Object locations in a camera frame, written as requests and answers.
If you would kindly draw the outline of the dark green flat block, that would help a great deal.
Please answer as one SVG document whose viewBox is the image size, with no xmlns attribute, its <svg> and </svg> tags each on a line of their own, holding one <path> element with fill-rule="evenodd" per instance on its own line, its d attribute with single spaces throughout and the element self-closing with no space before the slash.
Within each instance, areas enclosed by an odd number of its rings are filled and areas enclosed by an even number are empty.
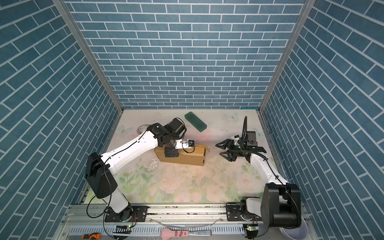
<svg viewBox="0 0 384 240">
<path fill-rule="evenodd" d="M 199 132 L 203 132 L 207 128 L 207 125 L 193 112 L 185 114 L 185 119 L 190 122 Z"/>
</svg>

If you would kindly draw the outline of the brown cardboard box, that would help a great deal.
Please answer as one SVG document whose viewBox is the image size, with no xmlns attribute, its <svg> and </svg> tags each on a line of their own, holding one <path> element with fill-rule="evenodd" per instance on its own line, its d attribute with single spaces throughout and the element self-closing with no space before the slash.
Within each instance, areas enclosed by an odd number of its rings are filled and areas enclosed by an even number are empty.
<svg viewBox="0 0 384 240">
<path fill-rule="evenodd" d="M 159 160 L 164 163 L 204 166 L 206 153 L 210 152 L 210 149 L 206 145 L 196 144 L 195 150 L 192 153 L 190 151 L 188 150 L 188 153 L 183 149 L 170 151 L 164 147 L 156 147 L 154 150 Z"/>
</svg>

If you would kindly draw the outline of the pink handled knife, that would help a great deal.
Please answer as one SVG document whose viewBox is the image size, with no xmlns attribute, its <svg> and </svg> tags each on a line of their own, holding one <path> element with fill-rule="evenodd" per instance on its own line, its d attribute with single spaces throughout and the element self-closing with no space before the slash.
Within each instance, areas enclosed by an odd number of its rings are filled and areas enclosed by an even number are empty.
<svg viewBox="0 0 384 240">
<path fill-rule="evenodd" d="M 163 229 L 161 232 L 162 240 L 169 240 L 171 238 L 182 238 L 189 236 L 211 236 L 211 230 L 203 230 L 203 231 L 186 231 L 186 230 L 170 230 Z"/>
</svg>

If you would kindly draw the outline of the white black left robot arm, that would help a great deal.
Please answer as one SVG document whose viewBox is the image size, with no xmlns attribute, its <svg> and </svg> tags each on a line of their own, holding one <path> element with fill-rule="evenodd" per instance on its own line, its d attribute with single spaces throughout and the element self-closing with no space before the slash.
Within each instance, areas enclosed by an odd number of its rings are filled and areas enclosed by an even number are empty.
<svg viewBox="0 0 384 240">
<path fill-rule="evenodd" d="M 194 149 L 195 141 L 184 138 L 186 132 L 184 122 L 180 118 L 174 118 L 165 126 L 159 123 L 149 125 L 138 137 L 110 152 L 90 154 L 86 163 L 85 179 L 96 198 L 107 204 L 103 213 L 111 210 L 118 215 L 120 222 L 133 221 L 133 207 L 119 190 L 114 174 L 132 160 L 157 147 L 164 148 L 167 158 L 178 157 L 178 150 Z"/>
</svg>

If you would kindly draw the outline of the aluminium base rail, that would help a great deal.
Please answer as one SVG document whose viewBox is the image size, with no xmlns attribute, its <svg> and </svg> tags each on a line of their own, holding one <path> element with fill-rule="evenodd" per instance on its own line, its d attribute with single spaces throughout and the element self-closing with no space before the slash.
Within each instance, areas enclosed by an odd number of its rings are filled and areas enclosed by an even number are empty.
<svg viewBox="0 0 384 240">
<path fill-rule="evenodd" d="M 134 220 L 118 222 L 112 214 L 93 218 L 102 205 L 71 205 L 54 235 L 55 240 L 82 240 L 82 235 L 100 233 L 101 240 L 159 240 L 163 229 L 203 231 L 211 236 L 189 236 L 190 240 L 289 240 L 278 228 L 267 228 L 259 217 L 243 217 L 238 203 L 133 204 Z M 302 210 L 309 234 L 315 240 L 313 226 Z"/>
</svg>

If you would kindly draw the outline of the clear tape roll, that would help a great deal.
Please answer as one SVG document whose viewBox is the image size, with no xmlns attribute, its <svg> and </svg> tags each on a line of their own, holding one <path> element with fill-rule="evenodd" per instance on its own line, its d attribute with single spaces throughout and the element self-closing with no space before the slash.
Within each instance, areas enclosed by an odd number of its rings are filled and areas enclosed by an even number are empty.
<svg viewBox="0 0 384 240">
<path fill-rule="evenodd" d="M 137 133 L 140 135 L 140 134 L 143 134 L 147 128 L 149 127 L 150 125 L 148 124 L 145 124 L 145 125 L 141 125 L 137 128 Z"/>
</svg>

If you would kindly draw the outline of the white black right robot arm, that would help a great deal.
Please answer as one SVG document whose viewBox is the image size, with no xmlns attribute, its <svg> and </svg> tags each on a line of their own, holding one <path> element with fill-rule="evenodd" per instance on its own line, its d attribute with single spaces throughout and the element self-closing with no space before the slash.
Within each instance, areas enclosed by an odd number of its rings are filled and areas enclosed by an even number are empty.
<svg viewBox="0 0 384 240">
<path fill-rule="evenodd" d="M 296 229 L 302 224 L 301 191 L 295 184 L 290 184 L 270 163 L 267 151 L 259 147 L 256 133 L 244 130 L 241 136 L 234 136 L 218 144 L 225 150 L 220 156 L 229 162 L 243 157 L 254 167 L 263 183 L 263 197 L 247 198 L 247 212 L 260 216 L 267 227 Z"/>
</svg>

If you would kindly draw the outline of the orange black screwdriver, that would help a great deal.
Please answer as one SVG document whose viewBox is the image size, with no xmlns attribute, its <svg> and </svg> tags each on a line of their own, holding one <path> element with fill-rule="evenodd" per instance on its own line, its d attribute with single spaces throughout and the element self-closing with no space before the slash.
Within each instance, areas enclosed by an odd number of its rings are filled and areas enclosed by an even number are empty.
<svg viewBox="0 0 384 240">
<path fill-rule="evenodd" d="M 100 233 L 90 233 L 82 235 L 82 240 L 98 240 L 100 237 Z"/>
</svg>

